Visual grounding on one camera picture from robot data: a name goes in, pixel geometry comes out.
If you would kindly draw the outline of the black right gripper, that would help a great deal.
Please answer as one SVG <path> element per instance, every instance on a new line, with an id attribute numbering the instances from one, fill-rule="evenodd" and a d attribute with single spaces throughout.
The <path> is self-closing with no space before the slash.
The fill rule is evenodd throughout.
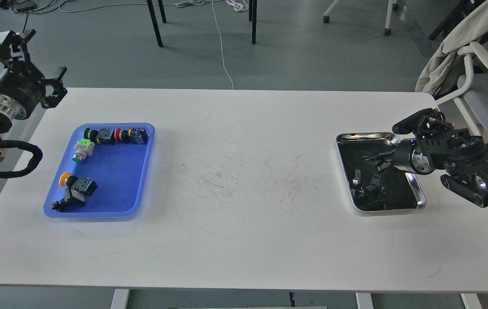
<path id="1" fill-rule="evenodd" d="M 429 174 L 428 158 L 422 153 L 417 139 L 403 139 L 394 149 L 374 156 L 364 155 L 364 160 L 378 172 L 390 166 L 413 174 Z"/>

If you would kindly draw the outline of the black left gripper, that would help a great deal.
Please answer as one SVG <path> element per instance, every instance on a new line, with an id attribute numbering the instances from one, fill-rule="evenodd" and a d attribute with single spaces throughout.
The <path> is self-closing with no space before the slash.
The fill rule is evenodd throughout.
<path id="1" fill-rule="evenodd" d="M 37 104 L 43 108 L 55 108 L 67 94 L 63 76 L 67 67 L 58 68 L 58 76 L 46 79 L 30 59 L 27 43 L 36 34 L 35 29 L 16 33 L 12 30 L 0 33 L 0 111 L 11 119 L 25 120 Z M 46 96 L 45 88 L 53 89 Z"/>

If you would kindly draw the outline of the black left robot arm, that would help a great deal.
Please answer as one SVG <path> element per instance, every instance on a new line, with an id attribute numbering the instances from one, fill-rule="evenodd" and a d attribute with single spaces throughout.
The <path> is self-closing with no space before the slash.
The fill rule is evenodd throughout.
<path id="1" fill-rule="evenodd" d="M 55 108 L 67 94 L 62 81 L 66 67 L 60 67 L 58 76 L 48 79 L 32 63 L 27 44 L 35 33 L 34 29 L 0 33 L 0 63 L 3 64 L 0 72 L 0 163 L 9 148 L 32 154 L 24 169 L 0 171 L 0 179 L 26 176 L 36 169 L 43 158 L 42 150 L 36 145 L 2 138 L 12 129 L 13 120 L 28 119 L 38 104 L 45 109 Z"/>

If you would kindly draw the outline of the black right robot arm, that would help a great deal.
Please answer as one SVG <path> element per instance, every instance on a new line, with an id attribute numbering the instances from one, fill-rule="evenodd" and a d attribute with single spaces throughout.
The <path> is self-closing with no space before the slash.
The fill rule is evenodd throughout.
<path id="1" fill-rule="evenodd" d="M 456 129 L 444 113 L 432 108 L 397 122 L 392 131 L 414 137 L 402 139 L 389 152 L 366 157 L 367 161 L 417 175 L 444 170 L 440 180 L 446 189 L 481 208 L 488 207 L 488 143 L 482 136 Z"/>

